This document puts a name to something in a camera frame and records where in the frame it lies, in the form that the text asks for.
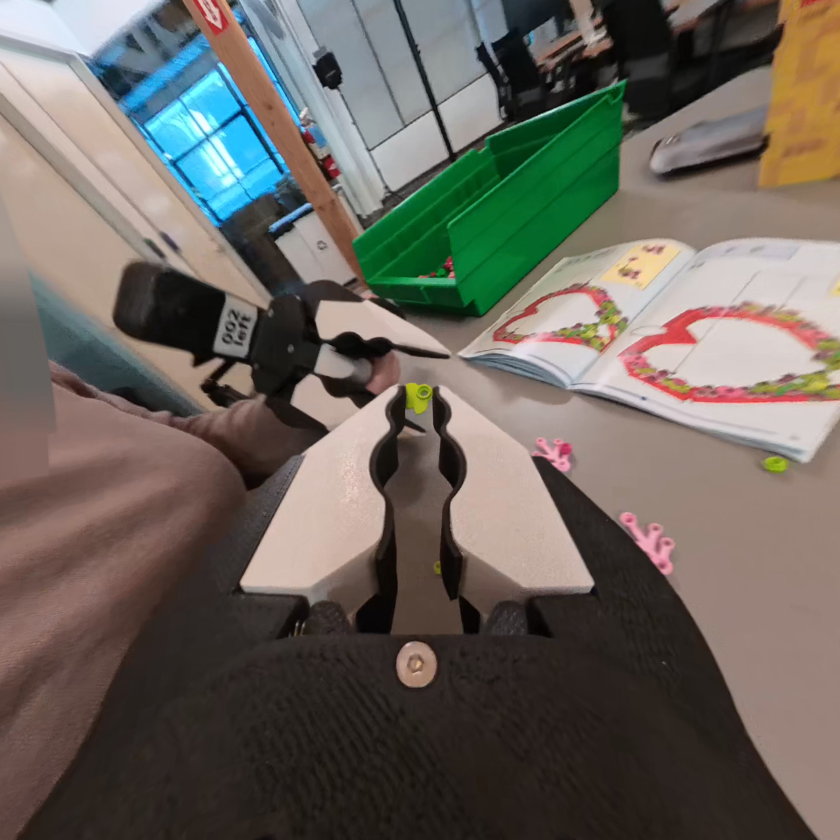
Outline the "lego set box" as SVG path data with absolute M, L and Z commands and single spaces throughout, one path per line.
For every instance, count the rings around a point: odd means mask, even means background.
M 760 188 L 839 176 L 839 2 L 783 2 Z

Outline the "white recycling bin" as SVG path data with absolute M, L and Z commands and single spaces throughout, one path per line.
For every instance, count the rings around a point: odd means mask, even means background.
M 311 204 L 276 220 L 268 234 L 303 283 L 331 280 L 345 286 L 357 279 Z

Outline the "black sensor on thin pole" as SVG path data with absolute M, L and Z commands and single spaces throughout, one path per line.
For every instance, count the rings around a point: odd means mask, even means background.
M 350 120 L 353 124 L 354 130 L 357 132 L 357 134 L 361 135 L 359 125 L 356 122 L 355 117 L 353 116 L 350 107 L 346 101 L 346 97 L 342 92 L 343 73 L 334 53 L 327 47 L 321 46 L 315 52 L 312 53 L 312 57 L 314 59 L 313 69 L 315 70 L 316 75 L 318 76 L 322 84 L 322 87 L 331 91 L 338 92 L 339 97 L 342 99 L 344 108 L 348 111 L 348 114 L 350 115 Z M 367 156 L 371 159 L 371 165 L 373 166 L 377 175 L 379 176 L 383 190 L 382 200 L 385 200 L 388 196 L 393 195 L 393 190 L 391 190 L 390 186 L 387 184 L 380 166 L 377 164 L 373 153 L 366 147 L 364 140 L 362 140 L 362 145 L 364 147 L 364 151 L 367 153 Z

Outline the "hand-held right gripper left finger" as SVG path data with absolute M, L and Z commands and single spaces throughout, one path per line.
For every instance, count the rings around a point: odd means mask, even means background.
M 394 385 L 311 446 L 270 520 L 239 587 L 307 601 L 368 601 L 377 592 L 375 552 L 386 499 L 372 470 L 377 445 L 393 439 L 405 407 Z

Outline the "black tripod pole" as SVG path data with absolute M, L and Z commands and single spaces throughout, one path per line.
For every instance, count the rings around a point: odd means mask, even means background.
M 454 150 L 451 139 L 449 137 L 447 128 L 445 126 L 445 121 L 443 120 L 443 116 L 442 116 L 442 114 L 439 110 L 438 103 L 437 103 L 437 100 L 436 100 L 431 82 L 428 78 L 428 75 L 427 75 L 427 72 L 426 72 L 426 67 L 425 67 L 424 61 L 421 57 L 421 52 L 419 50 L 418 43 L 417 43 L 417 41 L 414 37 L 413 30 L 411 29 L 411 25 L 408 21 L 408 18 L 407 18 L 407 15 L 406 15 L 406 10 L 404 8 L 403 2 L 402 1 L 392 1 L 392 4 L 394 6 L 395 13 L 398 17 L 398 20 L 399 20 L 400 26 L 402 28 L 402 31 L 404 33 L 404 36 L 406 38 L 408 48 L 409 48 L 409 50 L 412 54 L 413 63 L 414 63 L 414 66 L 416 68 L 417 74 L 418 74 L 418 76 L 421 80 L 421 84 L 423 86 L 423 89 L 425 91 L 429 108 L 431 109 L 431 111 L 434 115 L 434 120 L 436 122 L 437 129 L 438 129 L 438 131 L 440 133 L 440 137 L 441 137 L 441 139 L 444 143 L 444 147 L 445 147 L 445 150 L 446 150 L 447 161 L 450 164 L 453 164 L 457 160 L 457 155 L 456 155 L 456 152 Z

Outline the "grey plastic pouch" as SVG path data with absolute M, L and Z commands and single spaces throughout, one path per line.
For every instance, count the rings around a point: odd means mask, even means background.
M 649 170 L 660 178 L 760 156 L 767 146 L 768 108 L 696 122 L 659 140 Z

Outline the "red fire extinguisher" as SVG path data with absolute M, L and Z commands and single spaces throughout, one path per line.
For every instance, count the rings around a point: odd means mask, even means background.
M 322 173 L 329 183 L 335 183 L 341 175 L 331 150 L 329 142 L 321 130 L 318 122 L 313 118 L 310 108 L 299 112 L 301 137 L 307 145 L 311 155 L 316 160 Z

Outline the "wooden support post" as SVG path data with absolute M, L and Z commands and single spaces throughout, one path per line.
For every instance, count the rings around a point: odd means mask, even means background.
M 268 133 L 307 201 L 352 269 L 353 276 L 362 288 L 367 288 L 354 252 L 355 229 L 350 215 L 325 179 L 229 4 L 225 1 L 187 1 L 185 6 Z

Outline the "green plastic bin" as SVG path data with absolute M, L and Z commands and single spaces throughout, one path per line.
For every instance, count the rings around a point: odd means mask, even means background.
M 617 191 L 626 82 L 491 135 L 353 242 L 368 286 L 480 317 Z M 452 256 L 455 278 L 419 279 Z

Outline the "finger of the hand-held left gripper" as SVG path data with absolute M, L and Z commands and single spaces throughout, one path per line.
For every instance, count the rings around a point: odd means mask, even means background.
M 350 360 L 372 361 L 392 352 L 417 358 L 450 357 L 433 336 L 370 300 L 318 301 L 309 321 L 320 343 Z
M 322 385 L 298 385 L 289 407 L 289 426 L 329 432 L 335 428 L 335 399 Z

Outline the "person's left hand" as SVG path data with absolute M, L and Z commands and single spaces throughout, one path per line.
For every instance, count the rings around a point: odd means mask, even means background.
M 390 387 L 399 384 L 401 376 L 400 361 L 395 352 L 387 353 L 371 360 L 371 378 L 365 389 L 378 396 Z

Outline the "pink lego branch piece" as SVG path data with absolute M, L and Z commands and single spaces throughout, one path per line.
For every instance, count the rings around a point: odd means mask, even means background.
M 532 457 L 546 460 L 560 473 L 566 474 L 572 468 L 573 446 L 561 438 L 538 437 Z
M 672 575 L 674 570 L 672 553 L 676 544 L 672 538 L 665 535 L 663 527 L 656 522 L 644 526 L 635 514 L 629 511 L 621 513 L 618 521 L 657 570 L 664 576 Z

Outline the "black office chair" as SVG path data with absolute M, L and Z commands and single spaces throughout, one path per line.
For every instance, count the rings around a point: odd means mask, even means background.
M 476 48 L 476 57 L 496 87 L 503 122 L 522 122 L 545 109 L 545 76 L 516 28 L 490 45 L 482 41 Z

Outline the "person's left forearm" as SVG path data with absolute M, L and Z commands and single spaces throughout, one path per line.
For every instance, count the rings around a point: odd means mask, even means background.
M 169 424 L 224 455 L 237 468 L 248 490 L 260 487 L 289 459 L 303 454 L 326 435 L 322 430 L 285 425 L 263 397 L 215 412 L 175 416 Z

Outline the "lego instruction booklet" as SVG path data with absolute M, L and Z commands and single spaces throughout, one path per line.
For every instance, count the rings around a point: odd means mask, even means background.
M 667 238 L 567 256 L 459 352 L 811 462 L 839 416 L 839 244 Z

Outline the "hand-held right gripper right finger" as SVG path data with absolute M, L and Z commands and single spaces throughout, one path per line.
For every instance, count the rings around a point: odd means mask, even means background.
M 592 574 L 527 448 L 446 386 L 433 421 L 451 487 L 440 540 L 450 600 L 589 594 Z

